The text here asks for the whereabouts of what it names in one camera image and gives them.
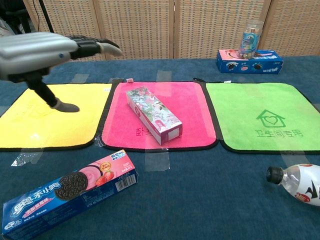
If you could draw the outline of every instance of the bottle label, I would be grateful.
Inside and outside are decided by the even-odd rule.
[[[300,183],[293,195],[301,202],[320,206],[320,166],[299,164]]]
[[[242,43],[240,46],[241,54],[248,54],[255,52],[258,48],[260,35],[256,33],[243,33]]]

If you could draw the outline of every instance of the clear plastic cup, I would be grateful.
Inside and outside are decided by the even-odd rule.
[[[251,59],[258,48],[264,22],[249,20],[243,32],[241,46],[238,52],[240,58]]]

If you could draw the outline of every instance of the green towel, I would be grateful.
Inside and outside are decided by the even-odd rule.
[[[224,143],[235,151],[320,151],[320,113],[284,83],[207,83]]]

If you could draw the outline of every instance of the oreo box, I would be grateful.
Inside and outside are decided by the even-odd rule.
[[[134,164],[118,151],[6,202],[2,237],[31,239],[136,182]]]
[[[257,50],[251,59],[238,57],[238,50],[220,49],[216,64],[221,73],[278,74],[284,60],[273,50]]]
[[[182,122],[148,88],[138,87],[126,95],[131,109],[160,145],[182,135]]]

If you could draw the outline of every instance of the strawberry image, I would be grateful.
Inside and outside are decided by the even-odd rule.
[[[97,179],[97,181],[95,181],[95,185],[99,187],[99,186],[105,184],[106,182],[107,182],[106,178],[104,176],[101,176]]]
[[[105,179],[105,182],[109,182],[115,177],[115,174],[113,171],[107,171],[104,173],[103,177]]]

